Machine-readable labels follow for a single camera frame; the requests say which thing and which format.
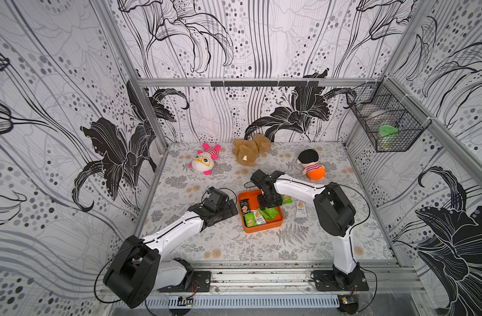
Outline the yellow cookie packet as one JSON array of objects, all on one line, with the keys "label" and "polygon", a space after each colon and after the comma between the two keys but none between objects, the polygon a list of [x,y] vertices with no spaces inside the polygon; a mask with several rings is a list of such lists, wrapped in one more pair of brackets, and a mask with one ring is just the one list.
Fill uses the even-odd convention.
[{"label": "yellow cookie packet", "polygon": [[265,225],[267,223],[264,216],[259,211],[254,211],[253,214],[257,226]]}]

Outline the orange storage box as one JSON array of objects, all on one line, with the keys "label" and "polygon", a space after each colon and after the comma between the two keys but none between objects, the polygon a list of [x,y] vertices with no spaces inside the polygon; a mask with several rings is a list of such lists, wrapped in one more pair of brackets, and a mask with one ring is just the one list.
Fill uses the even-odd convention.
[{"label": "orange storage box", "polygon": [[238,195],[242,226],[247,234],[280,227],[284,221],[281,208],[262,209],[259,206],[261,190],[252,190]]}]

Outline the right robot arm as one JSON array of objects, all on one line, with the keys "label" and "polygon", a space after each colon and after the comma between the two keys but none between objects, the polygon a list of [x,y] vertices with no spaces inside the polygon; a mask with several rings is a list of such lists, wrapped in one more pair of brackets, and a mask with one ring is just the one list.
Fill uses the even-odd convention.
[{"label": "right robot arm", "polygon": [[337,281],[351,283],[360,272],[354,259],[350,238],[356,210],[339,184],[312,184],[275,171],[270,175],[257,170],[250,178],[262,193],[258,196],[262,209],[283,204],[283,196],[312,204],[321,228],[331,236],[334,251],[333,275]]}]

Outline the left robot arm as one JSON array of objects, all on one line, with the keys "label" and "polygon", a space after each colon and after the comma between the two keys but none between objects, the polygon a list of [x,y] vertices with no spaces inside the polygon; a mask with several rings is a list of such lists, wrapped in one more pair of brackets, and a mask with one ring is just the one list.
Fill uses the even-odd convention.
[{"label": "left robot arm", "polygon": [[183,258],[169,259],[183,245],[213,225],[238,215],[236,203],[217,188],[208,188],[206,196],[169,226],[139,238],[128,237],[106,264],[103,283],[128,308],[143,304],[154,290],[181,293],[191,304],[198,293],[210,289],[211,273],[196,271]]}]

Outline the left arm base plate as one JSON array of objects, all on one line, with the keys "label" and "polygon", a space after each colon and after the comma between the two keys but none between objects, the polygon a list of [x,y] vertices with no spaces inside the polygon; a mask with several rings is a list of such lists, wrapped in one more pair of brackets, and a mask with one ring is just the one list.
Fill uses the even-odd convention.
[{"label": "left arm base plate", "polygon": [[211,271],[192,271],[188,272],[178,285],[163,286],[155,283],[154,288],[159,292],[168,293],[206,293],[210,290],[211,279]]}]

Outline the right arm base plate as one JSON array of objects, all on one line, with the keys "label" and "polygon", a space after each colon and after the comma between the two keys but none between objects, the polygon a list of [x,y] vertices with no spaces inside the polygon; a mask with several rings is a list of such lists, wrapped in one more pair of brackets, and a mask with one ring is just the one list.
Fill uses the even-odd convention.
[{"label": "right arm base plate", "polygon": [[360,269],[345,274],[337,269],[314,270],[311,278],[319,292],[364,292],[369,290],[367,279]]}]

